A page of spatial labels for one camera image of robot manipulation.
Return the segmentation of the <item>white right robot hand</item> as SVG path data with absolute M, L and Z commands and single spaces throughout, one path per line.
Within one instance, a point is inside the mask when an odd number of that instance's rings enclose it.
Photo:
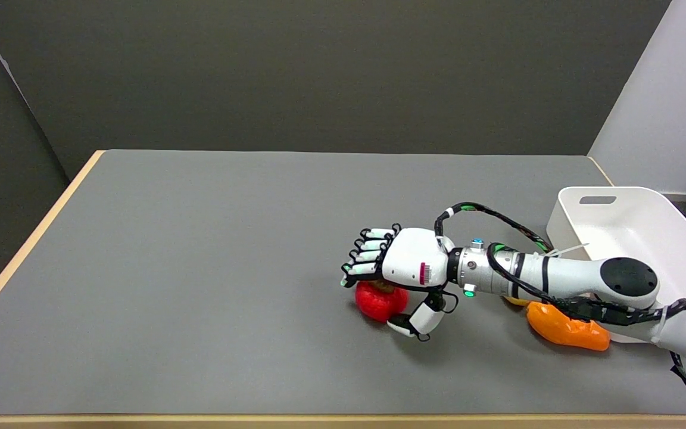
M 411 314 L 389 316 L 387 325 L 406 337 L 424 342 L 440 324 L 446 310 L 444 288 L 449 282 L 450 250 L 454 241 L 423 228 L 364 228 L 341 266 L 341 286 L 361 281 L 384 281 L 406 291 L 423 291 L 424 300 Z

